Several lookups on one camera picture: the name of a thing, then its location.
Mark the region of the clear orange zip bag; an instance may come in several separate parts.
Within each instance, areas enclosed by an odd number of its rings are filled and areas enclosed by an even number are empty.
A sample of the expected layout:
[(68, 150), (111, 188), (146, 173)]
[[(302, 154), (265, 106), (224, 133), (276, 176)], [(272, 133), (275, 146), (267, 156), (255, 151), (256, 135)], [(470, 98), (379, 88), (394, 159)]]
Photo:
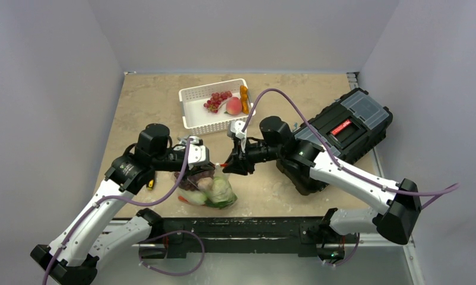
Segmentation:
[(189, 205), (224, 209), (237, 201), (229, 175), (223, 172), (225, 164), (208, 164), (188, 170), (178, 184), (179, 201)]

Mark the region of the dark red grapes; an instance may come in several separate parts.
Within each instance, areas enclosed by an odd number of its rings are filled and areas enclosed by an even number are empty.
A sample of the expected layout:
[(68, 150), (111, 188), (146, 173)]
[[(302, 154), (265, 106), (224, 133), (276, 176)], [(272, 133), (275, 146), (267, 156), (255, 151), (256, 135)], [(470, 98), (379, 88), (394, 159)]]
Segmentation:
[(179, 188), (185, 191), (199, 191), (198, 182), (203, 178), (213, 177), (214, 170), (211, 169), (190, 170), (189, 173), (184, 174)]

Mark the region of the green cabbage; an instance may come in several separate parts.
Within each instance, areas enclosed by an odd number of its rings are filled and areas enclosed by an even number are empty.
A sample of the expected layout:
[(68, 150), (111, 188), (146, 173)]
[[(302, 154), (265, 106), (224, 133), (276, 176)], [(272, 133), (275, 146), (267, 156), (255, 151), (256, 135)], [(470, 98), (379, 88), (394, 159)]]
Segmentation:
[(213, 181), (212, 190), (207, 191), (207, 197), (212, 202), (237, 199), (230, 182), (226, 178), (215, 177)]

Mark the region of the orange carrot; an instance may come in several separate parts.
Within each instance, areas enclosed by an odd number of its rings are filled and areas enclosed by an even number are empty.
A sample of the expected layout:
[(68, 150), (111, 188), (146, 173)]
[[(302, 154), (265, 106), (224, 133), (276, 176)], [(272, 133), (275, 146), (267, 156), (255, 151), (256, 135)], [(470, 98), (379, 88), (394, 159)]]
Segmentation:
[(185, 204), (191, 205), (191, 202), (190, 202), (189, 200), (187, 200), (186, 198), (184, 198), (183, 196), (180, 196), (180, 195), (179, 195), (177, 198), (178, 198), (179, 201), (181, 201), (181, 202), (183, 202), (183, 203), (185, 203)]

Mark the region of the white radish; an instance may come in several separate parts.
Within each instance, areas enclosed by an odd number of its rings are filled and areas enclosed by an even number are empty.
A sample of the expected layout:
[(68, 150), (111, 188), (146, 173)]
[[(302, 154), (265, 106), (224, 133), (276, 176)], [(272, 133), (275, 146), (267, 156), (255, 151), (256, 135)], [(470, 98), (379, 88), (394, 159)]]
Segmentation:
[(201, 191), (179, 190), (179, 198), (191, 205), (205, 205), (208, 198)]

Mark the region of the green cucumber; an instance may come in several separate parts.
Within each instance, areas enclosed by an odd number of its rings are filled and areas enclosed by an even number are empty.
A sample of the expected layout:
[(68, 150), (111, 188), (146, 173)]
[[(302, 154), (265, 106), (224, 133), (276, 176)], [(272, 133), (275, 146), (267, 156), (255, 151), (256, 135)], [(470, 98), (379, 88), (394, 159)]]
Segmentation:
[(204, 207), (215, 208), (215, 209), (225, 209), (229, 208), (236, 203), (237, 199), (225, 200), (220, 202), (212, 202), (210, 199), (205, 201)]

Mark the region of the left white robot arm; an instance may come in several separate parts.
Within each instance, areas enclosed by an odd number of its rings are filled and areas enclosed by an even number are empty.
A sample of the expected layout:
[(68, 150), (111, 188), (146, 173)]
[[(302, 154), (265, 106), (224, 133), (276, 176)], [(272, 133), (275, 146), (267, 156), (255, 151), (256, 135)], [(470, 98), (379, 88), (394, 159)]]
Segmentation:
[(167, 240), (164, 220), (153, 211), (151, 202), (140, 202), (139, 212), (108, 235), (103, 230), (121, 208), (134, 204), (134, 197), (156, 173), (178, 173), (179, 185), (186, 175), (210, 165), (210, 152), (200, 138), (190, 136), (182, 145), (173, 144), (167, 126), (147, 125), (137, 142), (114, 159), (98, 190), (73, 222), (51, 243), (31, 251), (45, 272), (42, 282), (90, 284), (122, 249), (138, 242)]

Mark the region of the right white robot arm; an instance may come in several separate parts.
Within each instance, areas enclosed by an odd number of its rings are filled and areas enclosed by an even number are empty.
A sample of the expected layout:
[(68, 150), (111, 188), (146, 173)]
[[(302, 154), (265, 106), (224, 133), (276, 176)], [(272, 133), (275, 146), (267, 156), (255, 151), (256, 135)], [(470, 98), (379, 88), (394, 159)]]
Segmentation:
[(286, 163), (284, 174), (301, 187), (302, 194), (308, 192), (303, 180), (312, 180), (314, 185), (334, 185), (369, 206), (368, 210), (330, 209), (319, 226), (324, 240), (333, 242), (350, 233), (378, 233), (399, 245), (409, 242), (422, 209), (415, 182), (380, 178), (348, 164), (334, 157), (328, 147), (296, 139), (277, 116), (263, 119), (260, 129), (263, 138), (251, 143), (243, 121), (230, 123), (227, 135), (233, 140), (233, 149), (223, 172), (249, 175), (255, 164), (279, 160)]

